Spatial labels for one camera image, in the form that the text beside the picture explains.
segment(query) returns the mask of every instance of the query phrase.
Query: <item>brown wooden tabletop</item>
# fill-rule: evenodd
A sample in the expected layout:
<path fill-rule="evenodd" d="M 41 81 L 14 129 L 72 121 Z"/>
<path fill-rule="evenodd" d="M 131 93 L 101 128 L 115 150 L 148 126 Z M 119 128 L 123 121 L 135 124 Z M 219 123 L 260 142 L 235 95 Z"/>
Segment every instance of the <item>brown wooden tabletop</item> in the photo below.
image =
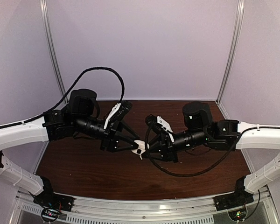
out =
<path fill-rule="evenodd" d="M 125 122 L 143 140 L 149 114 L 162 116 L 177 133 L 185 130 L 182 107 L 187 101 L 131 101 L 132 110 Z M 101 101 L 101 116 L 115 101 Z M 214 121 L 223 119 L 215 104 L 208 102 Z M 37 174 L 51 180 L 55 192 L 104 199 L 150 200 L 205 196 L 234 190 L 238 178 L 249 174 L 240 151 L 228 157 L 210 172 L 196 177 L 173 177 L 158 170 L 148 159 L 140 160 L 131 151 L 110 153 L 99 149 L 100 141 L 66 138 L 49 143 Z M 197 147 L 192 153 L 206 152 Z M 215 163 L 225 152 L 214 151 L 192 156 L 180 152 L 179 162 L 159 162 L 168 170 L 188 174 Z"/>

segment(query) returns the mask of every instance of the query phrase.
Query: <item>wooden table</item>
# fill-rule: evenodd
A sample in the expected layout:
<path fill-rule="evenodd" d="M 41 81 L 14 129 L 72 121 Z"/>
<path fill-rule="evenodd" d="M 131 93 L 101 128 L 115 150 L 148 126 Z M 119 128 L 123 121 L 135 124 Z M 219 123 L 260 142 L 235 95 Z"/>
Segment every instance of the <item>wooden table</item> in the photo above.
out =
<path fill-rule="evenodd" d="M 185 130 L 182 107 L 186 101 L 131 101 L 132 110 L 125 121 L 144 139 L 145 117 L 161 115 L 174 132 Z M 223 119 L 215 102 L 208 102 L 214 121 Z M 101 115 L 115 101 L 99 102 Z M 54 191 L 75 196 L 104 199 L 172 199 L 219 194 L 234 190 L 238 178 L 249 174 L 240 151 L 231 152 L 216 168 L 201 176 L 173 177 L 159 171 L 148 159 L 140 160 L 130 151 L 110 153 L 99 150 L 100 141 L 66 138 L 49 143 L 37 174 L 51 180 Z M 207 151 L 197 147 L 193 153 Z M 201 156 L 179 153 L 179 163 L 160 162 L 168 170 L 180 173 L 201 171 L 225 152 L 211 150 Z"/>

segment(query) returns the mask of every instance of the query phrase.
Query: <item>vertical metal post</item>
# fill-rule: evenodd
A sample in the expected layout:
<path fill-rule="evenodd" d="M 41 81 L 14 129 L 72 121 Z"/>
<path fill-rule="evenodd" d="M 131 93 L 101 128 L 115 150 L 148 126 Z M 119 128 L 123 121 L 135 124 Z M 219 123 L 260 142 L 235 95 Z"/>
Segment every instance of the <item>vertical metal post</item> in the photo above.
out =
<path fill-rule="evenodd" d="M 232 63 L 234 61 L 234 56 L 235 56 L 235 51 L 238 45 L 238 40 L 239 40 L 239 35 L 241 32 L 241 28 L 242 28 L 242 23 L 243 23 L 243 17 L 244 17 L 244 3 L 245 0 L 238 0 L 238 8 L 237 8 L 237 15 L 236 15 L 236 19 L 235 19 L 235 24 L 234 24 L 234 30 L 233 30 L 233 37 L 232 37 L 232 41 L 231 41 L 231 47 L 230 47 L 230 52 L 229 52 L 229 56 L 228 56 L 228 60 L 227 60 L 227 64 L 226 64 L 226 68 L 225 68 L 225 73 L 224 73 L 224 77 L 222 80 L 222 84 L 221 84 L 221 88 L 217 97 L 217 103 L 220 104 L 225 88 L 226 88 L 226 84 L 229 78 L 229 74 L 231 72 L 231 68 L 232 68 Z"/>
<path fill-rule="evenodd" d="M 50 27 L 50 22 L 49 22 L 49 15 L 48 15 L 48 9 L 47 9 L 47 1 L 46 0 L 40 0 L 41 4 L 41 12 L 42 12 L 42 20 L 45 28 L 45 33 L 47 37 L 47 43 L 48 43 L 48 48 L 49 48 L 49 53 L 50 53 L 50 58 L 52 61 L 54 73 L 56 76 L 57 84 L 59 87 L 59 91 L 61 92 L 62 96 L 65 95 L 66 91 L 64 88 L 64 84 L 61 78 L 59 66 L 57 63 L 57 58 L 56 58 L 56 53 L 55 53 L 55 48 L 53 44 L 53 38 L 52 38 L 52 33 L 51 33 L 51 27 Z M 66 97 L 64 99 L 64 103 L 68 103 L 68 98 Z"/>

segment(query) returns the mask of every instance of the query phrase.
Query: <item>white wall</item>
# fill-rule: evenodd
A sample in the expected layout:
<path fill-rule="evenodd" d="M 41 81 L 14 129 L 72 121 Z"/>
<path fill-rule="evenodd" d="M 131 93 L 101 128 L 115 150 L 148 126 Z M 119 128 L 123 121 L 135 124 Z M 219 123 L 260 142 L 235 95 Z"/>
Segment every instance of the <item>white wall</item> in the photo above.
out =
<path fill-rule="evenodd" d="M 222 100 L 232 119 L 280 125 L 280 0 L 246 0 L 235 61 Z M 255 169 L 278 152 L 249 150 Z M 280 216 L 280 180 L 269 185 Z"/>
<path fill-rule="evenodd" d="M 60 97 L 39 0 L 0 0 L 0 124 L 35 116 Z M 28 144 L 4 154 L 33 171 L 42 146 Z M 7 223 L 16 191 L 0 180 L 0 224 Z"/>
<path fill-rule="evenodd" d="M 229 54 L 237 1 L 49 0 L 48 11 L 65 89 L 86 68 L 112 67 L 126 99 L 216 99 Z M 118 99 L 109 72 L 78 87 Z"/>

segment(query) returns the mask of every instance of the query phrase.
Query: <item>white panel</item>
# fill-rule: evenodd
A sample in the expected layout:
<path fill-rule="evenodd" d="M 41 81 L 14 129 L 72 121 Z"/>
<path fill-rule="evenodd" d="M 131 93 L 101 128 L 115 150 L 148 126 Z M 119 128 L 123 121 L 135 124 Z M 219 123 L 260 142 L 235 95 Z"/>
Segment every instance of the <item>white panel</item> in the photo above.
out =
<path fill-rule="evenodd" d="M 86 68 L 112 67 L 126 99 L 216 99 L 236 10 L 236 0 L 48 1 L 65 88 Z M 86 76 L 78 87 L 119 98 L 113 74 Z"/>
<path fill-rule="evenodd" d="M 0 0 L 0 124 L 35 116 L 59 99 L 39 0 Z M 33 171 L 43 143 L 4 150 Z M 0 179 L 0 224 L 7 223 L 17 188 Z"/>
<path fill-rule="evenodd" d="M 222 103 L 232 119 L 280 125 L 280 0 L 246 0 L 231 76 Z M 255 169 L 278 151 L 250 150 Z M 280 180 L 269 185 L 280 216 Z"/>

